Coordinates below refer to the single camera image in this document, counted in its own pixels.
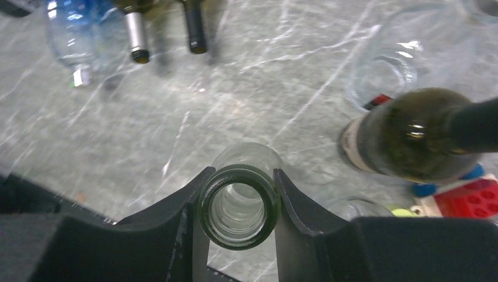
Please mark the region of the clear glass bottle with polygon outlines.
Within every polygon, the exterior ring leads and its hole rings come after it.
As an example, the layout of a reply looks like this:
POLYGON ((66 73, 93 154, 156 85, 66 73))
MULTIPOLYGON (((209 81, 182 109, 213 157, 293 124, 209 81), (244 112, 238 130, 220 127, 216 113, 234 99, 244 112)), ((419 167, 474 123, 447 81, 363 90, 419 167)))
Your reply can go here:
POLYGON ((215 159, 215 172, 204 182, 198 203, 207 237, 228 250, 258 246, 272 233, 281 210, 273 179, 284 168, 279 154, 256 142, 226 148, 215 159))

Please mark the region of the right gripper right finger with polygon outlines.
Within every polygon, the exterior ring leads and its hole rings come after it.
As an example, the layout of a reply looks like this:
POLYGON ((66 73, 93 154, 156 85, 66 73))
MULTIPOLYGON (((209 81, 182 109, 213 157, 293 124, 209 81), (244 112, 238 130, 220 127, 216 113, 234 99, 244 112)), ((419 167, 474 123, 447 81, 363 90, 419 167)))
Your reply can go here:
POLYGON ((497 226, 487 220, 358 217, 346 221, 274 170, 279 281, 496 281, 497 226))

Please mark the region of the blue glass bottle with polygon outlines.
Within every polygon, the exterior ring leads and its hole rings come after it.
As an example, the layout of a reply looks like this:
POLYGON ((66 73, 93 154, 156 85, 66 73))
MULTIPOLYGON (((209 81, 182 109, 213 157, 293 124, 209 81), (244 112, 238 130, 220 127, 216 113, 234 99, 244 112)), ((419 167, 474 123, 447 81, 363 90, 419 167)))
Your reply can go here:
POLYGON ((43 8, 48 43, 70 72, 70 87, 90 86, 117 69, 127 34, 112 1, 48 0, 43 8))

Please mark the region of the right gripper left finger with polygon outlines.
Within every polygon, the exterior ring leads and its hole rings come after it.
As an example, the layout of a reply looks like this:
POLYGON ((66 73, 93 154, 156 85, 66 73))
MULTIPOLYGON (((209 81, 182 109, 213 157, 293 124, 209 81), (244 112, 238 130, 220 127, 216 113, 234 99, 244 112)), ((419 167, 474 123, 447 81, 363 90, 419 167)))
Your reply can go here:
POLYGON ((2 281, 179 281, 195 271, 190 205, 213 173, 113 220, 13 173, 1 173, 2 281))

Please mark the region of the labelled dark wine bottle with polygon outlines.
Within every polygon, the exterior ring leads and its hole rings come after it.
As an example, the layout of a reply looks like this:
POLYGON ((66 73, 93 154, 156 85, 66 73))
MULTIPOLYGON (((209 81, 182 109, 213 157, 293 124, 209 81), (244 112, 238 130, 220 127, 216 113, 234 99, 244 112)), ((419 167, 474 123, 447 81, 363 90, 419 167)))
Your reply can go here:
POLYGON ((153 0, 114 0, 114 5, 124 14, 129 37, 131 57, 134 62, 149 62, 149 47, 143 15, 153 7, 153 0))

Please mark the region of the dark green wine bottle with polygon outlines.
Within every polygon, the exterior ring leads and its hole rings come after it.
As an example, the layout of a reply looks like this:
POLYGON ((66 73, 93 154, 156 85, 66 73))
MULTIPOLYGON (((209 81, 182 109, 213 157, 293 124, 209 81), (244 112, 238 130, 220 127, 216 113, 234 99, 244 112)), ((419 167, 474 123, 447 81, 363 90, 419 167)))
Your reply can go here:
POLYGON ((204 34, 201 1, 179 0, 179 2, 183 5, 190 52, 193 54, 206 53, 208 49, 204 34))

